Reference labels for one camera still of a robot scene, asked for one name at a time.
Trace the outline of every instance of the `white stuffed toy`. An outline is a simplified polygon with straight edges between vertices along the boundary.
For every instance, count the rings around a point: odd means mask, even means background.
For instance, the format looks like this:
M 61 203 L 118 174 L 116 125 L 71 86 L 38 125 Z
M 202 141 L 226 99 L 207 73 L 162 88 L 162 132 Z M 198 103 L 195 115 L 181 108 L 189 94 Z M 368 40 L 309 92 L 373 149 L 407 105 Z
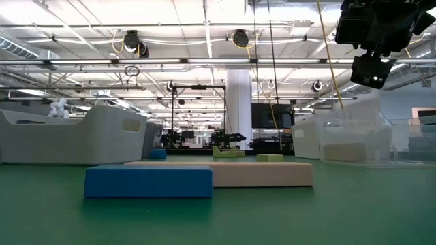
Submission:
M 55 99 L 55 102 L 50 104 L 50 113 L 48 116 L 50 117 L 59 117 L 59 118 L 69 118 L 69 113 L 67 110 L 64 110 L 63 107 L 67 103 L 65 98 Z

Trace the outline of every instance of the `transparent plastic bin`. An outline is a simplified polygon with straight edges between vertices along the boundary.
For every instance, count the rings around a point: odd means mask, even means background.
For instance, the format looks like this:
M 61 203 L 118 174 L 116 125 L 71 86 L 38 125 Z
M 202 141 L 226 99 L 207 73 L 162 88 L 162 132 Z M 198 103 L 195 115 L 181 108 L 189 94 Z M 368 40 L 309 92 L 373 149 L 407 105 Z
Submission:
M 317 120 L 321 160 L 376 166 L 390 164 L 392 127 L 376 108 L 352 108 Z
M 392 124 L 392 160 L 398 165 L 436 167 L 435 121 L 436 117 L 427 116 L 410 119 L 409 124 Z

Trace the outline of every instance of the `white column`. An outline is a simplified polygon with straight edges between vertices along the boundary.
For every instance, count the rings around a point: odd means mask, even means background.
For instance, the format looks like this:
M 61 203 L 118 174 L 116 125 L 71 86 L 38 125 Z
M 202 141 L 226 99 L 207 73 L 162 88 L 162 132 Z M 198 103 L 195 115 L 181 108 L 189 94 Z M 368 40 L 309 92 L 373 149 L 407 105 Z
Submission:
M 240 133 L 247 139 L 236 142 L 241 150 L 248 150 L 253 131 L 251 128 L 251 76 L 248 69 L 228 70 L 226 84 L 227 114 L 225 129 L 227 133 Z

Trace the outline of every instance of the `black monitor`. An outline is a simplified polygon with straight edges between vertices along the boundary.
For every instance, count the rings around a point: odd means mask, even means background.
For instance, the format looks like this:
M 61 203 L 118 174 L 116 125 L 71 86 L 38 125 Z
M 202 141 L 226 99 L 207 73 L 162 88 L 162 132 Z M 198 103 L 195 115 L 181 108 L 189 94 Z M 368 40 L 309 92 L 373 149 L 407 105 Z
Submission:
M 278 128 L 289 129 L 294 124 L 290 105 L 273 104 L 272 108 Z M 254 129 L 275 129 L 274 118 L 269 103 L 251 104 L 251 126 Z
M 193 131 L 182 131 L 182 137 L 185 139 L 193 139 L 195 135 Z

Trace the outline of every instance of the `blue foam block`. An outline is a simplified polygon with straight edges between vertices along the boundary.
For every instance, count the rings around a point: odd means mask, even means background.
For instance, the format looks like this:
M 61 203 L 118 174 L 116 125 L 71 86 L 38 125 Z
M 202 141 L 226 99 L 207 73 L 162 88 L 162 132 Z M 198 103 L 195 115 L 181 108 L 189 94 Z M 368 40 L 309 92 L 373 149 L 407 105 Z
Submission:
M 209 166 L 101 165 L 87 169 L 84 197 L 212 197 Z
M 150 151 L 148 158 L 150 158 L 150 159 L 166 159 L 166 150 L 165 149 L 152 149 Z

